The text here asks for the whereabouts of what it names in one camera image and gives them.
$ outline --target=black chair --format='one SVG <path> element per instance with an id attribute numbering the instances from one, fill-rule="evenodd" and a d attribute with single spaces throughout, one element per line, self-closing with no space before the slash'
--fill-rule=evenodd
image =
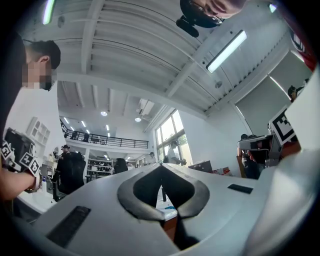
<path id="1" fill-rule="evenodd" d="M 74 131 L 71 135 L 71 140 L 77 140 L 77 136 L 78 136 L 78 133 L 76 131 Z"/>
<path id="2" fill-rule="evenodd" d="M 128 171 L 127 162 L 123 158 L 117 158 L 114 166 L 114 174 L 123 173 Z"/>
<path id="3" fill-rule="evenodd" d="M 89 134 L 85 134 L 84 139 L 82 140 L 83 142 L 89 142 Z"/>
<path id="4" fill-rule="evenodd" d="M 53 183 L 53 199 L 56 202 L 85 184 L 83 180 L 85 166 L 86 161 L 83 160 L 80 152 L 70 152 L 63 159 L 59 159 L 57 170 L 51 180 Z"/>

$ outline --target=ceiling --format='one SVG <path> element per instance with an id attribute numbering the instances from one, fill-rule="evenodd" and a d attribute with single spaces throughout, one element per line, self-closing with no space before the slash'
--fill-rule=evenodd
<path id="1" fill-rule="evenodd" d="M 52 22 L 42 25 L 42 10 L 25 22 L 21 34 L 29 40 L 54 40 L 61 49 L 57 69 L 60 115 L 76 130 L 87 120 L 91 133 L 105 135 L 108 112 L 111 136 L 132 123 L 139 100 L 205 118 L 206 111 L 242 86 L 286 35 L 288 27 L 267 2 L 249 2 L 220 27 L 197 27 L 193 38 L 176 26 L 179 0 L 57 0 Z M 64 17 L 58 26 L 59 17 Z M 240 31 L 247 39 L 213 73 L 206 65 Z"/>

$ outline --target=ceiling light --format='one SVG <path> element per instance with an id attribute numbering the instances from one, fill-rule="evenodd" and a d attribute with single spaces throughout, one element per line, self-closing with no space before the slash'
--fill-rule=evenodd
<path id="1" fill-rule="evenodd" d="M 244 30 L 238 34 L 216 55 L 216 57 L 206 66 L 210 73 L 213 73 L 220 65 L 247 39 Z"/>
<path id="2" fill-rule="evenodd" d="M 51 22 L 54 5 L 55 5 L 55 0 L 47 0 L 45 9 L 44 9 L 44 14 L 43 14 L 43 21 L 42 21 L 43 25 L 47 25 Z"/>
<path id="3" fill-rule="evenodd" d="M 270 12 L 273 13 L 277 9 L 277 7 L 275 5 L 273 5 L 272 3 L 270 3 L 269 4 L 269 9 L 270 9 Z"/>

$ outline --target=balcony railing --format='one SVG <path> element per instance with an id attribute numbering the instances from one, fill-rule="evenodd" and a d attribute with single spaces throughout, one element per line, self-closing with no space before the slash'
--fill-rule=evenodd
<path id="1" fill-rule="evenodd" d="M 93 144 L 101 144 L 106 146 L 116 146 L 116 147 L 127 147 L 136 149 L 147 149 L 147 140 L 136 140 L 128 138 L 116 138 L 108 137 L 97 134 L 88 134 L 82 131 L 73 131 L 67 129 L 63 123 L 61 123 L 62 131 L 64 132 L 64 137 L 66 139 L 71 139 L 79 142 L 87 142 Z"/>

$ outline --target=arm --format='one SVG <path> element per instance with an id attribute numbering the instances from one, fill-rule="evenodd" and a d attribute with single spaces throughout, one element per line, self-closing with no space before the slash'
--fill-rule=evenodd
<path id="1" fill-rule="evenodd" d="M 181 161 L 179 160 L 178 158 L 176 157 L 171 157 L 177 164 L 182 164 L 182 165 L 185 165 L 185 162 L 184 161 Z"/>
<path id="2" fill-rule="evenodd" d="M 35 182 L 36 179 L 31 173 L 14 173 L 0 168 L 0 198 L 3 201 L 12 200 L 24 190 L 32 189 Z"/>
<path id="3" fill-rule="evenodd" d="M 238 153 L 238 157 L 242 157 L 242 150 L 240 148 L 238 148 L 237 153 Z"/>

